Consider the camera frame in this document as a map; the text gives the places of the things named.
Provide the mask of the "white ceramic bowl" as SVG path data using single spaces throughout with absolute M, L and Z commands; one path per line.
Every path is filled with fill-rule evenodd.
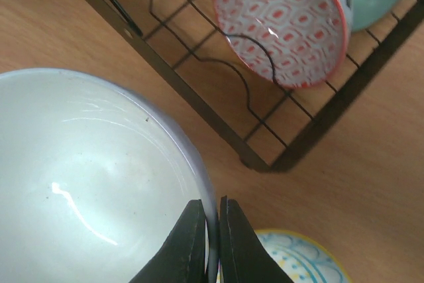
M 1 74 L 2 282 L 130 282 L 197 199 L 214 282 L 215 194 L 175 121 L 89 74 Z

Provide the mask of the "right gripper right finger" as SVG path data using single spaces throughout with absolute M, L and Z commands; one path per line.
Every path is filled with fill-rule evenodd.
M 220 281 L 290 283 L 292 279 L 266 252 L 237 200 L 221 198 Z

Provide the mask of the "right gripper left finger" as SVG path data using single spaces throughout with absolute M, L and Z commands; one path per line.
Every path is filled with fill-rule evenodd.
M 188 201 L 163 245 L 130 283 L 205 282 L 205 232 L 201 200 Z

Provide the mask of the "black wire dish rack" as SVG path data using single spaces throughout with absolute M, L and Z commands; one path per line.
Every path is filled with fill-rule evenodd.
M 230 50 L 212 0 L 86 0 L 239 155 L 260 172 L 293 168 L 423 22 L 401 0 L 353 35 L 338 73 L 307 89 L 259 78 Z

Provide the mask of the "red white patterned bowl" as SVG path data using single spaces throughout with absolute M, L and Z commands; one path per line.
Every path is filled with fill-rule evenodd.
M 285 88 L 336 72 L 350 40 L 352 0 L 213 0 L 229 46 L 253 72 Z

